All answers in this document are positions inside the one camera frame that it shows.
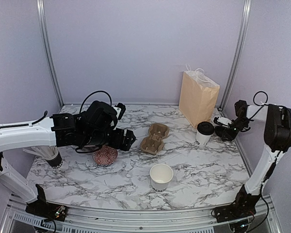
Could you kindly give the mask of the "brown cardboard cup carrier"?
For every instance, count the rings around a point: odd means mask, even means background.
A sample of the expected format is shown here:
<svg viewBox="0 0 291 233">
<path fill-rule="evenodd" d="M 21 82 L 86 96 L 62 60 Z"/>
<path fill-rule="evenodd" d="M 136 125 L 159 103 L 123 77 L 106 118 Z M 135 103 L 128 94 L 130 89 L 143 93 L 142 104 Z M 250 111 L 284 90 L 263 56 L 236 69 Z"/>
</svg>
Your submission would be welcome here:
<svg viewBox="0 0 291 233">
<path fill-rule="evenodd" d="M 145 137 L 140 144 L 140 149 L 145 153 L 156 155 L 162 151 L 164 146 L 163 140 L 168 134 L 168 126 L 161 123 L 152 124 L 148 129 L 148 136 Z"/>
</svg>

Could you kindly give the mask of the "black cup lid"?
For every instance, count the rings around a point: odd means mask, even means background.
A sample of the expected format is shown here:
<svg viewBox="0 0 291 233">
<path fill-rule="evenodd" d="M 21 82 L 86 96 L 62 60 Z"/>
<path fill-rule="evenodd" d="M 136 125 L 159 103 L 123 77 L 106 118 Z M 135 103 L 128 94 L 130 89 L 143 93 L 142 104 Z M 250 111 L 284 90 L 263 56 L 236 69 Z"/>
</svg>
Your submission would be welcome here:
<svg viewBox="0 0 291 233">
<path fill-rule="evenodd" d="M 212 135 L 214 133 L 214 126 L 210 122 L 203 121 L 198 124 L 197 131 L 202 135 Z"/>
<path fill-rule="evenodd" d="M 214 128 L 214 131 L 218 137 L 220 137 L 222 140 L 227 140 L 228 139 L 228 133 L 227 133 L 228 128 L 222 127 L 222 126 L 216 126 Z"/>
</svg>

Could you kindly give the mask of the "white paper cup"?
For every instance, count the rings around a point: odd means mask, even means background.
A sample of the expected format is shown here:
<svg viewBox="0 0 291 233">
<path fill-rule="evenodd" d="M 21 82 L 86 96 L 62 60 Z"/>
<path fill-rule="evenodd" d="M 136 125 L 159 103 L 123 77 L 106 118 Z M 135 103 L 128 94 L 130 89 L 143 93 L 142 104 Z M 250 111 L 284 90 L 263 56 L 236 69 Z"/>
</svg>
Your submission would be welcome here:
<svg viewBox="0 0 291 233">
<path fill-rule="evenodd" d="M 208 141 L 210 140 L 212 135 L 205 135 L 200 133 L 199 131 L 196 132 L 196 143 L 199 147 L 205 146 Z"/>
<path fill-rule="evenodd" d="M 166 164 L 156 164 L 150 169 L 151 187 L 156 192 L 167 189 L 174 173 L 170 166 Z"/>
</svg>

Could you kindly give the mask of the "brown paper bag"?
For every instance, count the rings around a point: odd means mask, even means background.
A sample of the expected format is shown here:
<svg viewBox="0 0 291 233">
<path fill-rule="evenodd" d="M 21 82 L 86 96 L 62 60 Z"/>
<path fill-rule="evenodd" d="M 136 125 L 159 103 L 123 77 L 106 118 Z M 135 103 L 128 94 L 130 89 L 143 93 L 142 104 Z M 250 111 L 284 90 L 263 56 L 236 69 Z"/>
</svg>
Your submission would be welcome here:
<svg viewBox="0 0 291 233">
<path fill-rule="evenodd" d="M 207 77 L 202 68 L 192 70 L 186 64 L 178 107 L 194 128 L 203 121 L 210 121 L 219 90 L 220 85 Z"/>
</svg>

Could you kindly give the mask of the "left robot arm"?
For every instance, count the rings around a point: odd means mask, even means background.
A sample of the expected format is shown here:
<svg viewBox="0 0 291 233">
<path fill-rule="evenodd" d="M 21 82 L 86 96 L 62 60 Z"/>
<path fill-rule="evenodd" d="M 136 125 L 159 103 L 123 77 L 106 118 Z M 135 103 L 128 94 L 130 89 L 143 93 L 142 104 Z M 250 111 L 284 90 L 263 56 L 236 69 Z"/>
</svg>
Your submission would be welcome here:
<svg viewBox="0 0 291 233">
<path fill-rule="evenodd" d="M 3 157 L 6 150 L 28 147 L 76 146 L 78 153 L 86 146 L 100 148 L 107 145 L 128 151 L 136 137 L 131 130 L 117 128 L 126 110 L 125 105 L 94 101 L 86 111 L 78 114 L 53 114 L 33 122 L 0 124 L 0 183 L 32 204 L 41 216 L 48 216 L 51 204 L 46 201 L 44 190 L 29 182 L 12 168 Z"/>
</svg>

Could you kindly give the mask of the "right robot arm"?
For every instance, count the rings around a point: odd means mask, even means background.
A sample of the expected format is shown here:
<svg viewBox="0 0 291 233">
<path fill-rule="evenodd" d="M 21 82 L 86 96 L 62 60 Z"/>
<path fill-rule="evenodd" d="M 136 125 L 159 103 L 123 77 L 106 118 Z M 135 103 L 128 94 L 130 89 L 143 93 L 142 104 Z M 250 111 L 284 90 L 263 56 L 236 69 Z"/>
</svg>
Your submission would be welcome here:
<svg viewBox="0 0 291 233">
<path fill-rule="evenodd" d="M 215 133 L 223 141 L 233 141 L 239 133 L 249 131 L 250 122 L 265 123 L 261 158 L 249 180 L 237 193 L 230 210 L 234 217 L 242 217 L 249 208 L 255 207 L 276 165 L 291 147 L 291 109 L 267 101 L 249 105 L 244 100 L 237 101 L 234 107 L 235 120 L 222 116 L 214 119 Z"/>
</svg>

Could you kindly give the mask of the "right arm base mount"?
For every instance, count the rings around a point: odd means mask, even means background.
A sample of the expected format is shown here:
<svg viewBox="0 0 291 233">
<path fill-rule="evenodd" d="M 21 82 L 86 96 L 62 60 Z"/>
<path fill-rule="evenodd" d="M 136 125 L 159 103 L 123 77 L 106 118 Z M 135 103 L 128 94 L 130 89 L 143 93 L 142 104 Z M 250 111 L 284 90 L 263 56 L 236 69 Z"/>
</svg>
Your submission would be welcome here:
<svg viewBox="0 0 291 233">
<path fill-rule="evenodd" d="M 253 216 L 256 214 L 255 208 L 253 209 L 236 209 L 234 205 L 225 205 L 215 207 L 211 215 L 216 218 L 217 223 L 232 221 L 239 218 Z"/>
</svg>

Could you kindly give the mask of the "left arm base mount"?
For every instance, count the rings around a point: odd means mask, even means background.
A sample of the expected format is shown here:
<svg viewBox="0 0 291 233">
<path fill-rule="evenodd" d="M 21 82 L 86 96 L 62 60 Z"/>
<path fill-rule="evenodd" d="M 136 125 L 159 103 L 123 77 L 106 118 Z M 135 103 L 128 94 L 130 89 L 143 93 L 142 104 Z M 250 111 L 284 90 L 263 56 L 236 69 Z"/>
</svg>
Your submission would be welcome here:
<svg viewBox="0 0 291 233">
<path fill-rule="evenodd" d="M 68 207 L 54 203 L 30 203 L 26 206 L 26 213 L 44 217 L 49 220 L 65 221 Z"/>
</svg>

